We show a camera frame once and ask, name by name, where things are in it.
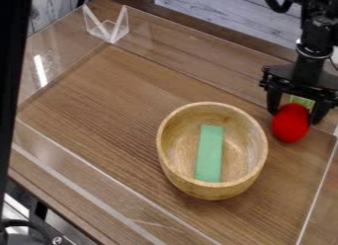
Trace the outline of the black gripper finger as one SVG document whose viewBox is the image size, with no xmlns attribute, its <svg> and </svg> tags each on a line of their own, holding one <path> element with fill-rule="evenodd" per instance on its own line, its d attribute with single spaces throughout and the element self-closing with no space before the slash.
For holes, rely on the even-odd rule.
<svg viewBox="0 0 338 245">
<path fill-rule="evenodd" d="M 327 115 L 328 111 L 332 109 L 332 102 L 329 100 L 317 100 L 313 103 L 311 113 L 309 113 L 309 123 L 317 124 Z"/>
<path fill-rule="evenodd" d="M 280 106 L 281 101 L 281 91 L 276 88 L 269 88 L 267 90 L 267 110 L 271 115 L 273 115 Z"/>
</svg>

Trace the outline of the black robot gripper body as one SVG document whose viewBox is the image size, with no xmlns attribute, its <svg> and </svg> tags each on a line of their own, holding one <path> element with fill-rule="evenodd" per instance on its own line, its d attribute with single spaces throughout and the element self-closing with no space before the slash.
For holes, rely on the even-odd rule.
<svg viewBox="0 0 338 245">
<path fill-rule="evenodd" d="M 281 94 L 289 94 L 316 102 L 329 100 L 332 108 L 338 107 L 338 76 L 320 71 L 317 77 L 292 79 L 293 65 L 269 65 L 263 67 L 259 86 L 265 90 L 276 88 Z"/>
</svg>

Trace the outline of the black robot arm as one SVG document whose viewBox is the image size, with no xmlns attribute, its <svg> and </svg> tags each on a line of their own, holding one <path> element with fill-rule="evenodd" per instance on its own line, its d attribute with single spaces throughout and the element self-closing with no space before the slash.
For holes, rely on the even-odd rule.
<svg viewBox="0 0 338 245">
<path fill-rule="evenodd" d="M 317 124 L 338 107 L 338 76 L 323 69 L 338 46 L 338 0 L 264 1 L 276 13 L 285 13 L 292 4 L 300 6 L 295 63 L 263 67 L 259 86 L 267 92 L 267 110 L 273 115 L 281 94 L 291 94 L 313 102 L 308 123 Z"/>
</svg>

